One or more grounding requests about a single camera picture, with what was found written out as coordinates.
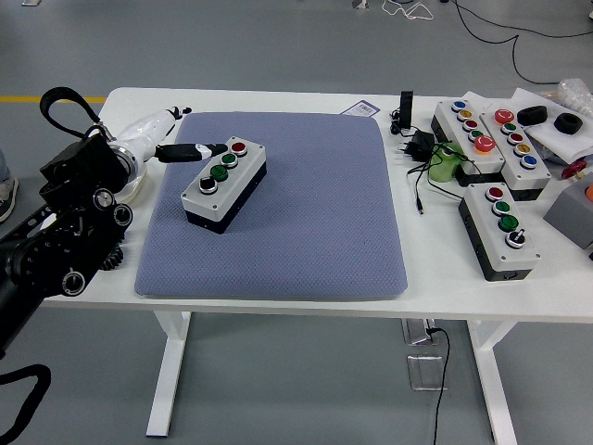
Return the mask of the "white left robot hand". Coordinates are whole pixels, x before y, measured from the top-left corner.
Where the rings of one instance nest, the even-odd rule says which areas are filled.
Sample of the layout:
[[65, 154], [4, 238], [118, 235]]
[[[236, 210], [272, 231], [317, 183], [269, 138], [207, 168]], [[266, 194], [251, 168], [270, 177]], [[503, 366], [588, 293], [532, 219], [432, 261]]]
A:
[[193, 162], [209, 159], [229, 150], [225, 144], [164, 144], [177, 121], [192, 112], [191, 108], [167, 108], [136, 121], [108, 144], [133, 164], [152, 158], [163, 163]]

